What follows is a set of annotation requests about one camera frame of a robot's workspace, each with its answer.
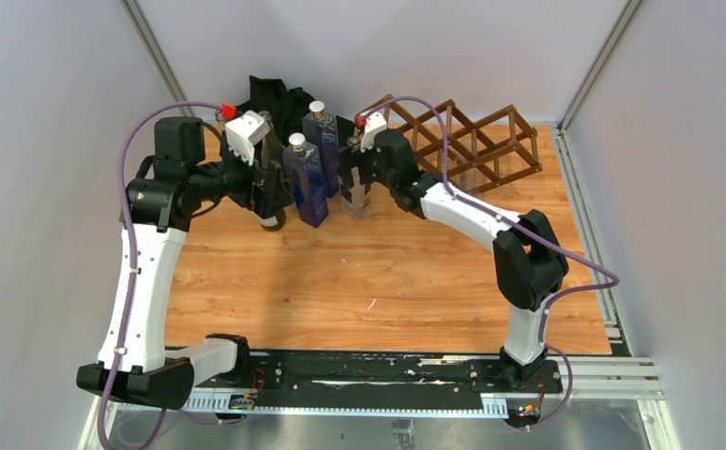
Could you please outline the dark green wine bottle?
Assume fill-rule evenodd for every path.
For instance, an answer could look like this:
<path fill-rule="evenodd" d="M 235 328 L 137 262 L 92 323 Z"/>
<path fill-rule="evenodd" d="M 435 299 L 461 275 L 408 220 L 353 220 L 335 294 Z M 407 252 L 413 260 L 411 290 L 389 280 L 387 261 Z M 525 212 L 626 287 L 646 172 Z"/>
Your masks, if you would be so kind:
<path fill-rule="evenodd" d="M 257 217 L 256 218 L 259 226 L 267 232 L 279 231 L 287 221 L 287 215 L 284 210 L 280 210 L 274 216 L 271 217 Z"/>

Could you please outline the clear bottle black cap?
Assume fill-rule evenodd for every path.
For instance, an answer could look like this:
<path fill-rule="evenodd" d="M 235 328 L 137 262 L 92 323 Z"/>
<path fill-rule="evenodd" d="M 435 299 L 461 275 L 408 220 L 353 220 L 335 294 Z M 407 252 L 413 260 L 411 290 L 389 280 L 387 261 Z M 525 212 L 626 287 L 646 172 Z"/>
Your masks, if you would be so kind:
<path fill-rule="evenodd" d="M 350 136 L 345 146 L 358 146 L 356 136 Z M 371 209 L 371 186 L 355 186 L 350 193 L 341 193 L 341 208 L 352 219 L 359 220 Z"/>

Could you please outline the blue bottle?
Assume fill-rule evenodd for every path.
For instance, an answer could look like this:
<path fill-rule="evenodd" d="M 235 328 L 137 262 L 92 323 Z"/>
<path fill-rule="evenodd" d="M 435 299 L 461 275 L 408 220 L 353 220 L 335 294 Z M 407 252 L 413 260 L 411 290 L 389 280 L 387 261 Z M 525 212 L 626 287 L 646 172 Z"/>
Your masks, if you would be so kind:
<path fill-rule="evenodd" d="M 323 101 L 314 100 L 309 105 L 309 112 L 302 119 L 302 130 L 307 141 L 318 149 L 325 194 L 327 198 L 333 198 L 340 191 L 340 137 L 337 117 L 326 110 Z"/>
<path fill-rule="evenodd" d="M 288 143 L 282 156 L 297 213 L 303 222 L 318 228 L 328 216 L 318 149 L 302 133 L 291 134 Z"/>

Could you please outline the clear bottle with dark label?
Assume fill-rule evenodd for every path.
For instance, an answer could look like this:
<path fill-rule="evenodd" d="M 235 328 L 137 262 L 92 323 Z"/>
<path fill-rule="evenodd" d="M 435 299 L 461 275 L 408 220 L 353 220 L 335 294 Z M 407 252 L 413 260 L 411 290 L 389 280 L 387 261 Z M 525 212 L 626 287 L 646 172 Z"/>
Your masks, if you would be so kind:
<path fill-rule="evenodd" d="M 280 165 L 280 184 L 286 190 L 291 191 L 288 174 L 283 169 L 282 153 L 285 147 L 280 141 L 278 132 L 275 129 L 272 115 L 268 111 L 260 111 L 259 114 L 268 124 L 268 131 L 262 140 L 260 155 L 260 165 L 264 173 L 263 180 L 265 181 L 267 176 L 271 174 L 271 171 L 268 169 L 268 164 L 274 160 Z"/>

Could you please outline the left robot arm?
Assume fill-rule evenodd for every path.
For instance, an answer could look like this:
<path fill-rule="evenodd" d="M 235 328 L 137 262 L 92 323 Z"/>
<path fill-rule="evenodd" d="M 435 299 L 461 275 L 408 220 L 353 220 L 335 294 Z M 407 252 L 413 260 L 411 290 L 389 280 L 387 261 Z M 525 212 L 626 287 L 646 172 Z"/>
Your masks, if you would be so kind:
<path fill-rule="evenodd" d="M 230 199 L 274 232 L 285 224 L 292 202 L 272 153 L 277 135 L 267 112 L 248 111 L 228 119 L 218 133 L 217 162 L 205 158 L 207 130 L 199 118 L 159 119 L 154 153 L 125 187 L 125 266 L 97 360 L 77 371 L 76 383 L 84 391 L 177 410 L 195 386 L 213 378 L 231 387 L 264 384 L 262 373 L 252 367 L 244 337 L 215 333 L 175 351 L 164 343 L 174 269 L 191 222 Z"/>

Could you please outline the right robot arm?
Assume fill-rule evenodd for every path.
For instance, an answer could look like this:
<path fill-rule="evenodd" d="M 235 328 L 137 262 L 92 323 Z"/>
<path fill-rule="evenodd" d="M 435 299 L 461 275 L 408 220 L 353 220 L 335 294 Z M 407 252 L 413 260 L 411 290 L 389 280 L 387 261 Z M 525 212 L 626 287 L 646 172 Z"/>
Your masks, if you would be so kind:
<path fill-rule="evenodd" d="M 548 353 L 543 308 L 560 292 L 569 270 L 566 258 L 553 250 L 558 240 L 547 217 L 537 210 L 521 215 L 488 206 L 446 186 L 418 166 L 410 143 L 395 129 L 378 132 L 370 148 L 350 137 L 340 149 L 338 174 L 345 196 L 379 183 L 401 210 L 444 224 L 492 253 L 497 287 L 509 303 L 501 378 L 518 392 L 535 383 Z"/>

